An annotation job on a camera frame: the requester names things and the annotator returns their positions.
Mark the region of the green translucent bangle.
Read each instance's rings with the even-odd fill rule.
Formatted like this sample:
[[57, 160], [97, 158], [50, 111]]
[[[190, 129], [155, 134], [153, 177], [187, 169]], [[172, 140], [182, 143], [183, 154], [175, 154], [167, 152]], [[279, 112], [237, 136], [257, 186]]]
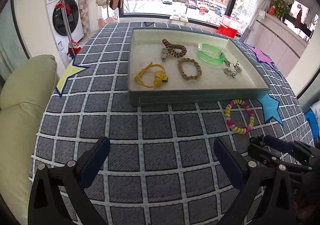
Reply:
[[214, 66], [223, 64], [226, 59], [220, 49], [207, 43], [199, 43], [196, 54], [199, 59]]

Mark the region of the black claw hair clip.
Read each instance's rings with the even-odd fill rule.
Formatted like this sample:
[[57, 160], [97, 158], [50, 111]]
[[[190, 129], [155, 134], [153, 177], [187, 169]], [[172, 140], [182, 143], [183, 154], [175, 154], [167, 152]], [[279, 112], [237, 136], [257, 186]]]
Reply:
[[257, 146], [260, 146], [260, 147], [264, 147], [265, 146], [264, 136], [260, 135], [260, 136], [256, 136], [256, 137], [251, 137], [250, 138], [250, 143], [251, 144], [255, 144]]

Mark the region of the silver star hair pin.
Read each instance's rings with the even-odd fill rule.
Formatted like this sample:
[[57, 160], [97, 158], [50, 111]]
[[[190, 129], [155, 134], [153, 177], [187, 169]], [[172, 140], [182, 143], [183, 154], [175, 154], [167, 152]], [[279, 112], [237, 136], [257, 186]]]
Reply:
[[224, 60], [224, 63], [225, 63], [225, 65], [226, 65], [227, 67], [230, 67], [230, 66], [231, 66], [231, 62], [228, 61], [226, 58], [225, 58], [225, 60]]

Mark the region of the teal jewelry tray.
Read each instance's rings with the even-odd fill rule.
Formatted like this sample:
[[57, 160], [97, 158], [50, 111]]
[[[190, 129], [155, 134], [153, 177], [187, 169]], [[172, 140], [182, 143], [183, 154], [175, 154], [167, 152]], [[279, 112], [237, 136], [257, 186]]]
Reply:
[[[199, 43], [220, 49], [231, 62], [214, 66], [197, 57]], [[170, 56], [163, 62], [162, 49]], [[242, 72], [236, 78], [223, 70]], [[128, 89], [132, 106], [177, 104], [265, 96], [270, 85], [252, 51], [235, 39], [169, 28], [136, 28], [129, 50]]]

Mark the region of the green sofa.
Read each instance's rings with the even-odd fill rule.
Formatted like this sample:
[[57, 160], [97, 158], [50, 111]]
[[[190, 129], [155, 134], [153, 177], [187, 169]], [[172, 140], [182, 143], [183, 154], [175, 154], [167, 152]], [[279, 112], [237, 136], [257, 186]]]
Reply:
[[28, 223], [36, 133], [58, 81], [55, 57], [39, 55], [18, 66], [1, 90], [1, 197], [20, 224]]

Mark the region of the red bucket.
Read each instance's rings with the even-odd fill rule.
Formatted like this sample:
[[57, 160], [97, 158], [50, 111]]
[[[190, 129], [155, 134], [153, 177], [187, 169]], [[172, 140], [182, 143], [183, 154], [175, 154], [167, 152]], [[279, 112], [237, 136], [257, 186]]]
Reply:
[[221, 35], [235, 38], [241, 29], [242, 23], [230, 16], [222, 15], [218, 31]]

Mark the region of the potted green plant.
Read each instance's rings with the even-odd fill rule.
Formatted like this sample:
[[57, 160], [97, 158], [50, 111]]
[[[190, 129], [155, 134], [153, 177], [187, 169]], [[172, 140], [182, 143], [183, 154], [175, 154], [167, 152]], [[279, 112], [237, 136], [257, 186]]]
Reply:
[[284, 20], [286, 15], [293, 16], [291, 13], [291, 6], [284, 0], [269, 0], [270, 7], [267, 11], [269, 15], [274, 16], [280, 21]]

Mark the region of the small wooden stool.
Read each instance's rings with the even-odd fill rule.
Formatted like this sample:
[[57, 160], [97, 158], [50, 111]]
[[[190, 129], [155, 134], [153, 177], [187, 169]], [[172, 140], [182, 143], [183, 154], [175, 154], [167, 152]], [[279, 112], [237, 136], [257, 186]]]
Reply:
[[188, 18], [185, 14], [172, 14], [169, 17], [169, 23], [170, 24], [177, 24], [180, 26], [186, 26], [187, 23], [189, 23]]

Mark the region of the red mop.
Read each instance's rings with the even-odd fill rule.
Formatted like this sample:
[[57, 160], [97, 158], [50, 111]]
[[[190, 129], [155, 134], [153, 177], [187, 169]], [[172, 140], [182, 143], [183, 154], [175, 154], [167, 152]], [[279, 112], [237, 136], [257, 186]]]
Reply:
[[61, 0], [60, 2], [57, 3], [55, 8], [60, 8], [61, 11], [62, 11], [62, 18], [63, 18], [63, 22], [64, 22], [64, 25], [65, 25], [67, 37], [68, 37], [68, 40], [69, 40], [67, 55], [71, 59], [75, 59], [76, 55], [80, 52], [81, 47], [78, 44], [78, 42], [76, 42], [72, 38], [72, 32], [71, 32], [71, 29], [70, 29], [70, 26], [69, 26], [68, 15], [67, 15], [67, 8], [69, 8], [69, 6], [65, 3], [65, 0]]

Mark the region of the white washing machine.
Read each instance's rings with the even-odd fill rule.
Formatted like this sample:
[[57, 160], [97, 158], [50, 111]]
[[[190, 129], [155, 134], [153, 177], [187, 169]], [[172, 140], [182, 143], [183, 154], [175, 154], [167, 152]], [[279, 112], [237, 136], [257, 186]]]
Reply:
[[69, 39], [65, 21], [69, 24], [71, 37], [78, 42], [84, 37], [78, 0], [45, 0], [47, 15], [58, 52], [68, 53]]

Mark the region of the slipper rack stand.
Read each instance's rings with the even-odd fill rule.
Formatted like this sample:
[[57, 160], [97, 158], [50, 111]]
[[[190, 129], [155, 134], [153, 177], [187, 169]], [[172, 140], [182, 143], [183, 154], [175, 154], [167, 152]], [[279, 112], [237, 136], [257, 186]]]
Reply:
[[123, 6], [123, 0], [96, 0], [96, 4], [103, 9], [107, 9], [107, 19], [104, 20], [102, 17], [98, 19], [98, 26], [102, 28], [106, 24], [116, 22], [117, 16], [110, 16], [108, 9], [121, 9]]

